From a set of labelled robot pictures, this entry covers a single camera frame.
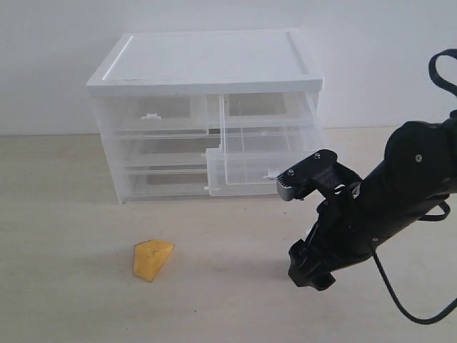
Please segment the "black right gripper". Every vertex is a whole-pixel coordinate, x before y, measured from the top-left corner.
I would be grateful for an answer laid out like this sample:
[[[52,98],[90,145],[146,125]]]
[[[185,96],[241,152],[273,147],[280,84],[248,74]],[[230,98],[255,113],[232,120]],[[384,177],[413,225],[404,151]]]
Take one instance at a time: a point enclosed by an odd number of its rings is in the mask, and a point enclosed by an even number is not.
[[[320,175],[302,178],[291,187],[294,199],[302,200],[315,190],[324,196],[311,231],[288,251],[288,276],[297,287],[326,290],[335,282],[332,272],[372,257],[368,243],[358,241],[353,220],[356,210],[350,191],[361,181],[356,172],[336,162]]]

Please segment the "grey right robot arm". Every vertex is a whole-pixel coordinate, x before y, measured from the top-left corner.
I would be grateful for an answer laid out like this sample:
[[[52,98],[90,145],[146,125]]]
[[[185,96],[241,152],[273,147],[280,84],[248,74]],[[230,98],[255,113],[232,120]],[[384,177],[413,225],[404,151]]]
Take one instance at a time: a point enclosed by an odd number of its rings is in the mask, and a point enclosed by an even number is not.
[[[402,125],[366,177],[322,149],[282,173],[277,188],[286,201],[323,195],[311,232],[289,249],[288,275],[299,287],[327,289],[334,271],[366,261],[415,221],[431,220],[431,210],[456,192],[456,115]]]

